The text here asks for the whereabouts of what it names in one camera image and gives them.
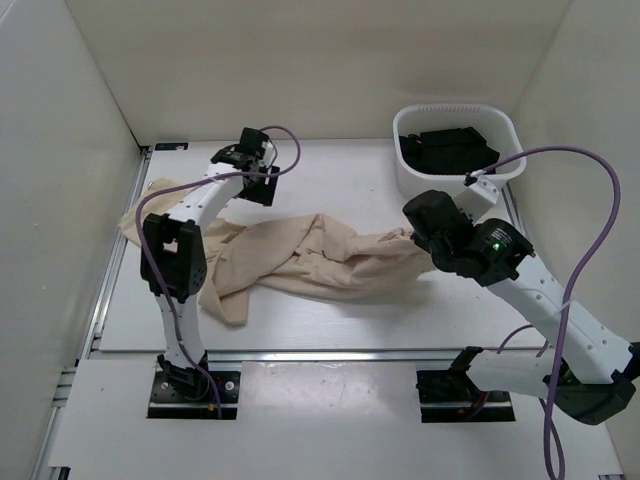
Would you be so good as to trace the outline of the beige trousers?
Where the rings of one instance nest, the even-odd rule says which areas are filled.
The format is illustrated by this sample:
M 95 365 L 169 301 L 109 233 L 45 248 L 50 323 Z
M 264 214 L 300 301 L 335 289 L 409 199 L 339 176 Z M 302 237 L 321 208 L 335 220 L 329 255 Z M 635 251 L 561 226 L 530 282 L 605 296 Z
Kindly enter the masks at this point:
M 198 303 L 237 327 L 248 320 L 255 285 L 339 301 L 387 293 L 435 268 L 411 234 L 398 228 L 363 235 L 320 213 L 250 226 L 218 218 L 203 234 L 208 278 Z

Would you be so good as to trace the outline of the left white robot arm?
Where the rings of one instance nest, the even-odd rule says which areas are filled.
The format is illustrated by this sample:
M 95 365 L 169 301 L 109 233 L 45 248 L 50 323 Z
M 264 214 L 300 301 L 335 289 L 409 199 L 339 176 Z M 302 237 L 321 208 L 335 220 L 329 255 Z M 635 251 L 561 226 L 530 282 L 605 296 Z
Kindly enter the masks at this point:
M 160 308 L 166 349 L 158 357 L 166 381 L 189 402 L 220 403 L 201 340 L 197 295 L 207 278 L 203 231 L 235 199 L 273 202 L 280 168 L 265 129 L 245 128 L 219 150 L 202 179 L 166 187 L 140 201 L 135 228 L 141 242 L 140 275 Z

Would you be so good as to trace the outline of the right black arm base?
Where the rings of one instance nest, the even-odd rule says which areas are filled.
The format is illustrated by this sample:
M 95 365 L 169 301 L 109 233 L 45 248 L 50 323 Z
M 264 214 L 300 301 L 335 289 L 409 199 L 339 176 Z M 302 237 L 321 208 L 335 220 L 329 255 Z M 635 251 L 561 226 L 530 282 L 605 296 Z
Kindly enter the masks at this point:
M 515 421 L 508 392 L 480 392 L 461 374 L 448 370 L 418 370 L 416 375 L 423 424 Z

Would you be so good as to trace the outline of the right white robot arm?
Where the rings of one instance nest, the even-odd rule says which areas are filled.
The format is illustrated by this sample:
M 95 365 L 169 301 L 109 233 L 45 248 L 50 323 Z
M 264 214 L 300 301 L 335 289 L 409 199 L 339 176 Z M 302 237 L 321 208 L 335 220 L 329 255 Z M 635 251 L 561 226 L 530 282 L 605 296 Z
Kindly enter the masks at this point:
M 476 223 L 445 192 L 429 190 L 405 204 L 414 243 L 442 272 L 472 279 L 499 297 L 561 353 L 553 403 L 569 417 L 598 425 L 636 393 L 638 346 L 617 336 L 576 301 L 510 223 Z

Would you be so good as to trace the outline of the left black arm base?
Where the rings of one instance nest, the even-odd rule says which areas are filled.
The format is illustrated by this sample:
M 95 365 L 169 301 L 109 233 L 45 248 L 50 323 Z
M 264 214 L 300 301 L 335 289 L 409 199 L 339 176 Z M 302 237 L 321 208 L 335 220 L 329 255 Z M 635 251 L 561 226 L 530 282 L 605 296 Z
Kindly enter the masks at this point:
M 150 390 L 147 417 L 150 419 L 224 420 L 237 418 L 241 387 L 239 370 L 223 369 L 210 372 L 217 386 L 220 407 L 212 400 L 212 389 L 206 378 L 196 376 L 194 385 L 172 379 L 169 374 L 155 368 Z

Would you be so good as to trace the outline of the folded black trousers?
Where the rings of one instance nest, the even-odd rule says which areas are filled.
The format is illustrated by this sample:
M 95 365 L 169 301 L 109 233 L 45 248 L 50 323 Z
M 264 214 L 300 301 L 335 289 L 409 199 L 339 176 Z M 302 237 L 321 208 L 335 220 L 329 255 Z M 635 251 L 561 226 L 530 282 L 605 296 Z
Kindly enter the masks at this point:
M 421 132 L 398 140 L 405 163 L 428 175 L 465 175 L 487 169 L 500 158 L 473 127 Z

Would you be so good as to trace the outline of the white plastic basket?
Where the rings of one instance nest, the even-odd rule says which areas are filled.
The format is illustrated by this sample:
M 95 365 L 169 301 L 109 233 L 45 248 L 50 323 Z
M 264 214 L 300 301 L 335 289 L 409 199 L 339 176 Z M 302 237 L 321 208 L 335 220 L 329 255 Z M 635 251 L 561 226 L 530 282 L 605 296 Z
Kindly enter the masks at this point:
M 526 158 L 496 165 L 522 147 L 510 117 L 489 105 L 408 106 L 396 113 L 392 132 L 397 185 L 407 199 L 431 189 L 456 196 L 465 175 L 483 168 L 501 188 L 526 168 Z

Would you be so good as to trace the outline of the white front cover board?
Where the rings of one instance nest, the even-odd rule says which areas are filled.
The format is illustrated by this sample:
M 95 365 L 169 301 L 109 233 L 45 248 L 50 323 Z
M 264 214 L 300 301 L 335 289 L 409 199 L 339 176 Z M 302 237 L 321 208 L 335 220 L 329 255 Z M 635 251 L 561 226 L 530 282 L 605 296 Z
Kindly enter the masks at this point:
M 425 424 L 410 363 L 244 364 L 233 420 L 151 419 L 148 360 L 88 360 L 49 457 L 74 479 L 542 479 L 542 411 Z

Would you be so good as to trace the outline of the aluminium table frame rail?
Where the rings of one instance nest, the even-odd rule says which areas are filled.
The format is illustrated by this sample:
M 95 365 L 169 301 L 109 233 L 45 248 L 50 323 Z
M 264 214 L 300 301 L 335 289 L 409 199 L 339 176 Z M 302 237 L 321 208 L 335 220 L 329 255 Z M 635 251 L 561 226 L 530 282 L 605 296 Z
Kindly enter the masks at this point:
M 88 360 L 148 360 L 153 369 L 165 345 L 159 308 L 139 275 L 137 247 L 119 242 L 94 310 L 81 357 L 66 368 L 53 402 L 37 479 L 74 479 L 49 457 L 79 365 Z M 533 354 L 541 337 L 517 332 L 521 317 L 475 283 L 435 272 L 403 291 L 373 300 L 320 302 L 259 287 L 250 296 L 246 326 L 230 329 L 200 318 L 212 365 L 239 370 L 263 364 L 410 363 L 445 368 L 469 345 Z

